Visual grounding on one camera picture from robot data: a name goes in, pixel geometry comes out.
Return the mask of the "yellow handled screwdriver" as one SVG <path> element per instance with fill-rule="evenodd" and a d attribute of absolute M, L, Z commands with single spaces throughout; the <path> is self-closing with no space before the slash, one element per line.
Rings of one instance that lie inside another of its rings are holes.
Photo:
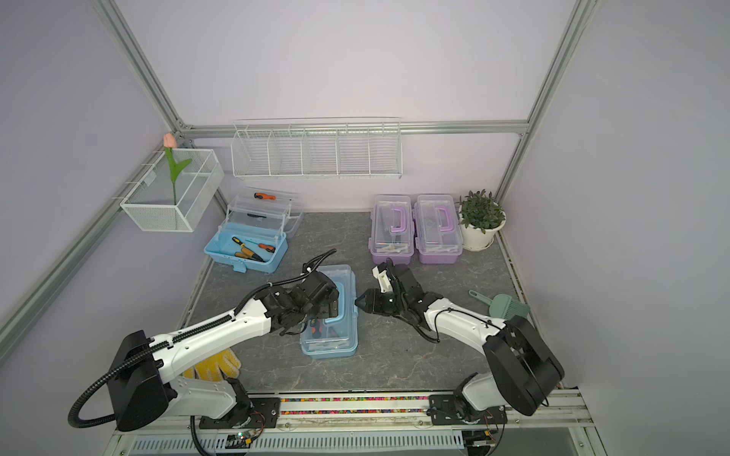
<path fill-rule="evenodd" d="M 235 253 L 236 258 L 242 258 L 243 260 L 252 260 L 255 262 L 264 262 L 264 259 L 248 248 L 243 241 L 241 241 L 238 237 L 232 237 L 232 241 L 234 241 L 239 247 L 240 250 Z"/>

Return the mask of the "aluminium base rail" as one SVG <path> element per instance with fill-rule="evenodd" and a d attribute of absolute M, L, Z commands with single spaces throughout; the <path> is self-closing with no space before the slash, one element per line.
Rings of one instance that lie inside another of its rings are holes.
<path fill-rule="evenodd" d="M 254 417 L 226 427 L 210 419 L 167 417 L 138 431 L 116 431 L 108 455 L 284 455 L 457 450 L 492 453 L 506 431 L 558 429 L 578 455 L 603 455 L 587 405 L 559 389 L 532 415 L 509 406 L 473 423 L 457 419 L 446 391 L 256 394 Z"/>

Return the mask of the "orange screwdriver in lid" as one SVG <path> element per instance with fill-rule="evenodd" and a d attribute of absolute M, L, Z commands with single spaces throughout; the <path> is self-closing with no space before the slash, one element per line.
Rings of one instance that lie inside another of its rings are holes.
<path fill-rule="evenodd" d="M 254 193 L 254 198 L 262 201 L 277 201 L 277 197 L 275 195 L 269 195 L 260 192 Z"/>

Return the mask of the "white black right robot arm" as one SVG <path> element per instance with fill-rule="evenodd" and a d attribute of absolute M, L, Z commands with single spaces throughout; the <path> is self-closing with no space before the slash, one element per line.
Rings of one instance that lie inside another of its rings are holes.
<path fill-rule="evenodd" d="M 373 276 L 378 287 L 355 300 L 361 311 L 396 318 L 435 344 L 448 336 L 486 358 L 489 371 L 467 377 L 454 390 L 452 410 L 435 413 L 471 424 L 502 406 L 526 416 L 549 406 L 565 370 L 528 319 L 488 317 L 458 306 L 426 292 L 408 266 L 391 260 L 376 266 Z"/>

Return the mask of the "white mesh wall basket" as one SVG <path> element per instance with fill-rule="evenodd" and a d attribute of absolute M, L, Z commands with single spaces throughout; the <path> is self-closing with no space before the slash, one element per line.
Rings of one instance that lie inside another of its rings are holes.
<path fill-rule="evenodd" d="M 155 152 L 142 177 L 122 197 L 120 206 L 144 232 L 192 233 L 224 178 L 211 149 Z"/>

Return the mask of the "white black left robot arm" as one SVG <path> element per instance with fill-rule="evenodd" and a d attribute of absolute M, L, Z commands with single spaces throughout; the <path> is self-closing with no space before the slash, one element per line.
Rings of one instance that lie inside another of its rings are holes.
<path fill-rule="evenodd" d="M 113 422 L 124 432 L 172 415 L 244 423 L 253 409 L 235 375 L 206 382 L 185 378 L 184 372 L 245 340 L 270 333 L 295 336 L 316 317 L 334 317 L 338 288 L 317 269 L 333 254 L 315 256 L 298 277 L 265 283 L 236 308 L 196 325 L 154 337 L 129 334 L 109 371 L 71 406 L 68 423 L 87 429 Z"/>

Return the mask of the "white potted green plant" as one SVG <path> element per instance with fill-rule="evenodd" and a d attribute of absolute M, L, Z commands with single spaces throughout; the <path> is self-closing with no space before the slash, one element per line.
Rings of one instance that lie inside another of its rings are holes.
<path fill-rule="evenodd" d="M 486 189 L 470 191 L 459 200 L 459 225 L 463 248 L 480 252 L 494 243 L 496 234 L 506 224 L 506 213 Z"/>

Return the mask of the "orange handled screwdriver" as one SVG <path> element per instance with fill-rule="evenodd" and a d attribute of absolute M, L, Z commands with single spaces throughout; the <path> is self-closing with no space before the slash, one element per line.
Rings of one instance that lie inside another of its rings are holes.
<path fill-rule="evenodd" d="M 277 248 L 274 245 L 269 245 L 269 244 L 265 244 L 265 243 L 258 243 L 258 242 L 255 242 L 255 241 L 251 241 L 250 239 L 247 239 L 246 244 L 255 245 L 260 250 L 264 250 L 264 251 L 266 251 L 266 252 L 268 252 L 270 254 L 274 254 L 276 252 L 276 250 L 277 250 Z"/>

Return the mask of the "purple toolbox with wrench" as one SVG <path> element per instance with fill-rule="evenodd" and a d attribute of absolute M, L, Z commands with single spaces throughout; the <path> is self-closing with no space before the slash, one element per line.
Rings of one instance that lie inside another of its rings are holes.
<path fill-rule="evenodd" d="M 463 237 L 450 195 L 419 195 L 414 204 L 416 251 L 421 263 L 452 265 L 463 252 Z"/>

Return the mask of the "yellow work glove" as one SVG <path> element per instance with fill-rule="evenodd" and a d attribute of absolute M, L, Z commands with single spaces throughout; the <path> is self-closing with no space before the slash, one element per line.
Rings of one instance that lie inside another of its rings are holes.
<path fill-rule="evenodd" d="M 188 379 L 220 382 L 226 378 L 238 378 L 240 369 L 239 357 L 231 349 L 226 349 L 187 369 L 182 376 Z"/>

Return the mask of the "purple toolbox with ratchet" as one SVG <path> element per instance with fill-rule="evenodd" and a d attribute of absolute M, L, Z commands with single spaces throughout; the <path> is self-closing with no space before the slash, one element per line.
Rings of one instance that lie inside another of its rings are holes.
<path fill-rule="evenodd" d="M 389 258 L 395 265 L 408 265 L 416 250 L 411 199 L 405 195 L 376 195 L 371 220 L 368 246 L 374 263 Z"/>

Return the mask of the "pink artificial tulip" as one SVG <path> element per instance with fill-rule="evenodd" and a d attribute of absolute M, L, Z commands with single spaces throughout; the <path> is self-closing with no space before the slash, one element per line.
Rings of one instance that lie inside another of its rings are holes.
<path fill-rule="evenodd" d="M 185 159 L 182 161 L 177 161 L 175 159 L 173 150 L 177 147 L 177 140 L 173 136 L 172 133 L 165 133 L 163 135 L 163 153 L 165 153 L 165 159 L 167 159 L 167 164 L 169 168 L 169 178 L 172 185 L 172 192 L 173 192 L 173 203 L 175 205 L 178 204 L 178 197 L 177 197 L 177 186 L 176 182 L 180 176 L 180 174 L 192 163 L 192 159 Z"/>

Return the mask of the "light blue toolbox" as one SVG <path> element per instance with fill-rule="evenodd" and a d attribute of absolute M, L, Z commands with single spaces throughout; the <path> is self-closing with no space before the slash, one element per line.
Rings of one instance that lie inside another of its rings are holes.
<path fill-rule="evenodd" d="M 359 345 L 355 273 L 346 264 L 324 266 L 319 271 L 338 288 L 338 315 L 310 323 L 300 335 L 300 347 L 305 355 L 317 360 L 352 356 Z"/>
<path fill-rule="evenodd" d="M 255 199 L 254 193 L 275 195 L 277 201 Z M 264 215 L 267 218 L 249 218 L 247 214 Z M 205 246 L 205 254 L 214 262 L 228 265 L 234 271 L 274 273 L 288 250 L 288 241 L 296 235 L 303 220 L 300 196 L 290 192 L 260 187 L 247 187 L 232 199 L 227 215 L 216 235 Z M 264 262 L 236 258 L 240 247 L 232 241 L 239 238 L 245 245 L 259 254 Z M 258 243 L 274 245 L 277 250 L 270 254 L 255 245 L 246 244 L 247 239 Z"/>

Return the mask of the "green dustpan brush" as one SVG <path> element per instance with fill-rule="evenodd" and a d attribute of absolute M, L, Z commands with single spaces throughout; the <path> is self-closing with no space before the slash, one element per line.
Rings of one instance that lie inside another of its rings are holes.
<path fill-rule="evenodd" d="M 488 298 L 475 290 L 469 290 L 469 295 L 487 305 L 490 317 L 505 320 L 530 317 L 530 307 L 509 294 L 496 294 L 493 298 Z"/>

